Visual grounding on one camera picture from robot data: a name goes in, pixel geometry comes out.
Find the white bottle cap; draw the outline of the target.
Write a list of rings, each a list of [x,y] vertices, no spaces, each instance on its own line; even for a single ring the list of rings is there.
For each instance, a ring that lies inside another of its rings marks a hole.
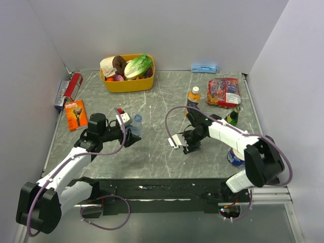
[[[193,94],[198,94],[199,93],[199,87],[193,87],[192,88],[192,93]]]

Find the orange drink bottle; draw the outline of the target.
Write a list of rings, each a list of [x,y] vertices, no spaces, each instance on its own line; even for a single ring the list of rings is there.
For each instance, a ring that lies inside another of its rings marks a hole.
[[[198,107],[200,102],[200,90],[198,94],[193,94],[192,90],[188,93],[186,106]]]

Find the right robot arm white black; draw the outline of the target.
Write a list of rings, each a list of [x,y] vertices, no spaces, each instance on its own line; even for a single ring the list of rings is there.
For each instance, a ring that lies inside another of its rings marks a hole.
[[[188,146],[196,145],[205,137],[210,137],[243,156],[245,168],[229,177],[225,182],[226,186],[221,189],[225,201],[234,201],[244,189],[269,184],[284,171],[284,163],[271,138],[249,134],[220,117],[208,116],[195,107],[188,108],[187,118],[194,127],[184,135]]]

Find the clear blue water bottle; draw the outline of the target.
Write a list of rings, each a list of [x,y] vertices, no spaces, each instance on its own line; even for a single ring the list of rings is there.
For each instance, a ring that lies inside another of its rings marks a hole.
[[[129,126],[132,134],[140,137],[142,132],[142,116],[137,114],[133,117],[132,123]]]

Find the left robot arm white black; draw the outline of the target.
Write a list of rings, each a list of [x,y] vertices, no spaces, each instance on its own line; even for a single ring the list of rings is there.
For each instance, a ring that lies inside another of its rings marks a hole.
[[[129,147],[140,141],[139,136],[127,129],[132,123],[130,115],[120,109],[116,113],[113,127],[104,114],[92,114],[88,127],[83,130],[68,156],[37,182],[27,182],[22,186],[16,222],[27,227],[29,236],[51,233],[61,217],[76,204],[82,201],[93,204],[99,200],[98,181],[82,177],[73,185],[70,182],[79,171],[102,155],[105,142],[117,140],[121,147]]]

